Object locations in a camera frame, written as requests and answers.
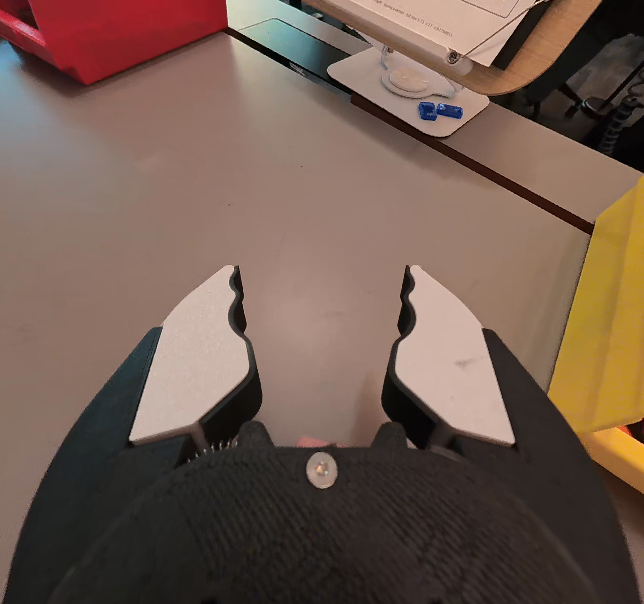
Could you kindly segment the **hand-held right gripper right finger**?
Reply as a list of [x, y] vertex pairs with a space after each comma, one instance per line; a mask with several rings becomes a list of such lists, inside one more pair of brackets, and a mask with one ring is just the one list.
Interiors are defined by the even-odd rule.
[[419, 265], [406, 267], [400, 303], [382, 387], [385, 414], [421, 449], [457, 436], [514, 446], [479, 319]]

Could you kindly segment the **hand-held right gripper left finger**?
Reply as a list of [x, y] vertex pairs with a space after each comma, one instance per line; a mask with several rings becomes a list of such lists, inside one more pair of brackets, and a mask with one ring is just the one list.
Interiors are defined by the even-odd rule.
[[179, 436], [225, 446], [259, 412], [243, 300], [239, 267], [227, 265], [165, 318], [129, 435], [134, 446]]

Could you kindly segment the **yellow plastic bin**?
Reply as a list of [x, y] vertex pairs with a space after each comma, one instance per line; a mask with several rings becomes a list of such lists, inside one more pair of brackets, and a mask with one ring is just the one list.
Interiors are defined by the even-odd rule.
[[643, 178], [596, 220], [548, 396], [591, 458], [643, 492]]

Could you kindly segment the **red plastic bin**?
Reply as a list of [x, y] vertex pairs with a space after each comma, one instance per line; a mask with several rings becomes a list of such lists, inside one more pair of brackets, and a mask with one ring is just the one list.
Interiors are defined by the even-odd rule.
[[226, 0], [1, 0], [1, 38], [85, 85], [227, 26]]

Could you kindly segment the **blue clip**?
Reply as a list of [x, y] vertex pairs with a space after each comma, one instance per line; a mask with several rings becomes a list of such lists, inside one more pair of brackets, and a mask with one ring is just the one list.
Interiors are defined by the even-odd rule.
[[464, 116], [462, 107], [432, 101], [419, 102], [417, 110], [419, 117], [424, 121], [437, 121], [439, 117], [462, 119]]

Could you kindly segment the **white stand base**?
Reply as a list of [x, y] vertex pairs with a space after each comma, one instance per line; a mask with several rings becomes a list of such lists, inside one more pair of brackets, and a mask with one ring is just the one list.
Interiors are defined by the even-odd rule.
[[[489, 98], [472, 92], [446, 77], [384, 47], [372, 47], [330, 65], [328, 75], [353, 93], [375, 104], [418, 131], [446, 138], [489, 105]], [[462, 107], [462, 119], [439, 117], [424, 121], [421, 101]]]

